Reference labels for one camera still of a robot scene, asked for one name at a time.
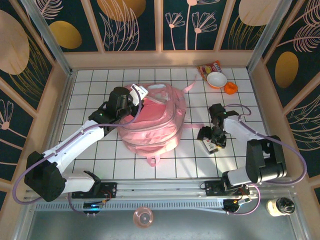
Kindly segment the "small white card box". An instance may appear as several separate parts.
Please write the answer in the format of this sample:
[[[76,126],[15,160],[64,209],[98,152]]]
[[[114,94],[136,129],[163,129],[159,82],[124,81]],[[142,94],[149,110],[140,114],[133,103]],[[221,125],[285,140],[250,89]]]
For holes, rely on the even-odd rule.
[[[202,140],[204,149],[208,152],[209,155],[215,154],[219,151],[218,147],[212,142],[211,139],[204,138]]]

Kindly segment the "pink backpack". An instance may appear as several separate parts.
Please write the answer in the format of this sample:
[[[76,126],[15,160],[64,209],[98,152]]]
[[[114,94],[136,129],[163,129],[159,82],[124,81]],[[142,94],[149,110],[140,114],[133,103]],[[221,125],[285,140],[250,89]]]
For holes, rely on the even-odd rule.
[[[185,94],[195,83],[183,89],[162,82],[140,84],[139,87],[148,91],[143,108],[133,123],[117,128],[125,147],[155,167],[163,154],[178,146],[184,129],[204,127],[202,123],[185,123]]]

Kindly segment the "orange toy fruit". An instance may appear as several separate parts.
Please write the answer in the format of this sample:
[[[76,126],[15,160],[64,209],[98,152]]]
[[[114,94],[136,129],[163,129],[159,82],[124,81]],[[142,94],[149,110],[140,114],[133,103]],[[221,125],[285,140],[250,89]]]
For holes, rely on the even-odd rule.
[[[237,91],[238,91],[238,86],[233,82],[228,81],[224,86],[224,92],[228,95],[233,95]]]

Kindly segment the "orange and white bowl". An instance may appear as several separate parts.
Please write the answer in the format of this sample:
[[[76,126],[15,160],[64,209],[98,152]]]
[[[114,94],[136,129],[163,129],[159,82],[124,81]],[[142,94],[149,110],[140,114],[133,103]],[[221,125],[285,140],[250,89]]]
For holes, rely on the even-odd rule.
[[[227,84],[227,77],[221,72],[211,72],[206,78],[210,87],[219,89]]]

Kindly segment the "colourful snack packet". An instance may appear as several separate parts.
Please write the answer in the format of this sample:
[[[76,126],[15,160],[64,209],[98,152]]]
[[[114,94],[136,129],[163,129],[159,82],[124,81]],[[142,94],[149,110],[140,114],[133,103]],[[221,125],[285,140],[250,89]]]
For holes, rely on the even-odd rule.
[[[211,63],[206,63],[197,66],[197,70],[204,81],[207,81],[207,77],[210,73],[218,72],[222,73],[221,64],[219,60],[213,61]]]

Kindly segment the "white bottle with black cap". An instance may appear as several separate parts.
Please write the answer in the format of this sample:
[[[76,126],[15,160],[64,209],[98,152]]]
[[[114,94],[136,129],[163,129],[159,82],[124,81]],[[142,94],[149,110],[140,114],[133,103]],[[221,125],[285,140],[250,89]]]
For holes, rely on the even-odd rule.
[[[279,217],[293,214],[296,210],[296,206],[291,199],[280,197],[269,200],[266,203],[266,209],[271,216]]]

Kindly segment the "pink round plastic cup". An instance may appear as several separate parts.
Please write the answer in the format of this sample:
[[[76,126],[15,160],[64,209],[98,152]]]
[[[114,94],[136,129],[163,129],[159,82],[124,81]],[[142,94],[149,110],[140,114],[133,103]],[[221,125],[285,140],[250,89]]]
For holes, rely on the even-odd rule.
[[[133,213],[133,223],[138,228],[148,228],[153,224],[154,215],[153,212],[145,206],[137,208]]]

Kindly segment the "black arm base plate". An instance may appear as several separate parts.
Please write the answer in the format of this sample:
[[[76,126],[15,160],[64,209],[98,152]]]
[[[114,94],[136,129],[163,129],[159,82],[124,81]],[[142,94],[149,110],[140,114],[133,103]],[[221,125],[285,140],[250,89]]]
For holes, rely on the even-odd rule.
[[[90,191],[77,191],[71,194],[72,199],[112,199],[117,194],[116,182],[101,182],[95,184]]]
[[[242,198],[250,196],[249,187],[245,184],[236,186],[227,186],[220,180],[208,180],[199,185],[201,190],[205,191],[207,197],[235,197]]]

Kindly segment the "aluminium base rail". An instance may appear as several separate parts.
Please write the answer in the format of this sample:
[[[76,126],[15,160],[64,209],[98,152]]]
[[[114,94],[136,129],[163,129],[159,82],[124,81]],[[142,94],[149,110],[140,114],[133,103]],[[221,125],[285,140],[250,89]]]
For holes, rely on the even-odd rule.
[[[103,180],[102,182],[117,183],[116,199],[120,200],[160,200],[160,199],[197,199],[205,198],[206,192],[203,182],[210,180],[220,180],[219,178],[169,178],[169,179],[116,179]],[[267,182],[256,183],[261,192],[261,196],[271,194],[276,196],[276,192],[285,192],[296,194],[294,185],[276,185]],[[27,187],[22,200],[29,201],[39,196]]]

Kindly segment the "aluminium frame post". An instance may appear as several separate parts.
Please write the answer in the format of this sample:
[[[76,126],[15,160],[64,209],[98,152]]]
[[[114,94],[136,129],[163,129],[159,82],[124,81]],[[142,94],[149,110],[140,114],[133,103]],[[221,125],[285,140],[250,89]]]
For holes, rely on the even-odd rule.
[[[277,31],[279,25],[281,24],[284,16],[288,12],[293,0],[279,0],[271,18],[264,28],[257,44],[253,50],[252,56],[246,66],[249,75],[252,74],[253,70],[257,66],[259,60],[262,57],[265,49],[267,48],[269,42]]]
[[[47,20],[54,20],[63,9],[62,0],[20,0],[29,17],[41,33],[54,57],[61,65],[67,76],[71,75],[68,64],[61,47],[59,46]]]

